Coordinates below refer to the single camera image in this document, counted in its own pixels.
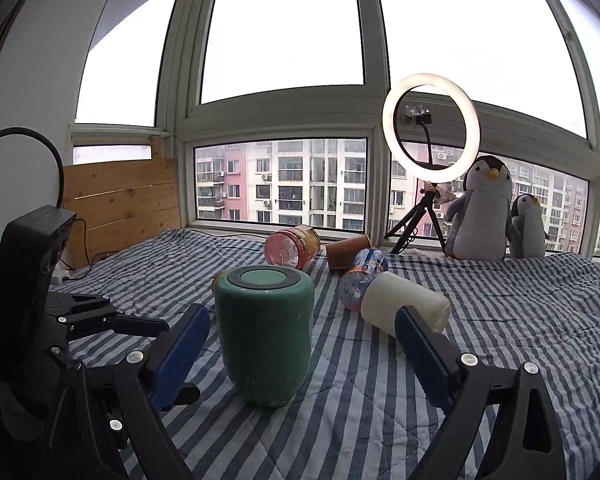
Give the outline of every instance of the small penguin plush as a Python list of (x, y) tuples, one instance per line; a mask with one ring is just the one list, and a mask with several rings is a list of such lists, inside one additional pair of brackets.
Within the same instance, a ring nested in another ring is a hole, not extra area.
[(493, 155), (479, 156), (462, 186), (464, 193), (446, 210), (445, 219), (452, 225), (445, 254), (458, 260), (503, 260), (513, 194), (509, 170)]
[(542, 206), (529, 194), (517, 197), (511, 207), (509, 250), (512, 258), (544, 257), (547, 234), (542, 224)]

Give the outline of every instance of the blue gripper pad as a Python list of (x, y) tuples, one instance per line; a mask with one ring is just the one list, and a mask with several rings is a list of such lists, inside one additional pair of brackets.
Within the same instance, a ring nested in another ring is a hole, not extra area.
[(395, 314), (395, 336), (432, 406), (448, 414), (456, 403), (454, 384), (459, 354), (442, 334), (433, 332), (411, 305)]
[(173, 404), (209, 335), (209, 325), (207, 309), (193, 304), (179, 322), (160, 334), (149, 348), (144, 373), (151, 389), (149, 404), (156, 413)]

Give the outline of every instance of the white wall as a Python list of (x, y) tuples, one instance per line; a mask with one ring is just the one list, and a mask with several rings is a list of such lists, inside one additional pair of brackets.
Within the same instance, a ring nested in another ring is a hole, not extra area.
[[(68, 125), (106, 0), (27, 0), (0, 53), (0, 129), (26, 126), (47, 136), (71, 163)], [(33, 139), (0, 140), (0, 237), (11, 220), (55, 204), (58, 174)]]

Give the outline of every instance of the wooden plank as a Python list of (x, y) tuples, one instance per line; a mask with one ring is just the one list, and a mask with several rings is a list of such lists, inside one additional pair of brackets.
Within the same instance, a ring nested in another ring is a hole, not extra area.
[(64, 201), (64, 208), (83, 218), (89, 229), (177, 206), (175, 184), (136, 187)]
[[(166, 229), (180, 227), (178, 208), (165, 209), (112, 224), (87, 229), (89, 259), (99, 253), (121, 251), (152, 238)], [(84, 225), (74, 224), (70, 237), (70, 251), (75, 267), (87, 265), (84, 255)]]
[(64, 168), (64, 198), (176, 182), (172, 158), (121, 160)]
[(164, 158), (164, 139), (158, 136), (149, 137), (151, 158)]

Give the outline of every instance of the metal bolt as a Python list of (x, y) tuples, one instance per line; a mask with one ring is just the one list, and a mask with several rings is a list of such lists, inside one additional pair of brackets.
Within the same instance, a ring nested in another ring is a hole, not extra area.
[(539, 369), (538, 369), (538, 365), (536, 363), (532, 363), (531, 361), (527, 361), (525, 363), (525, 370), (527, 373), (529, 374), (537, 374)]
[(467, 366), (475, 366), (478, 364), (478, 358), (473, 354), (462, 354), (460, 360)]
[(131, 363), (133, 365), (139, 363), (140, 361), (142, 361), (142, 359), (144, 359), (144, 354), (139, 350), (134, 350), (133, 352), (129, 352), (129, 354), (126, 355), (126, 362)]

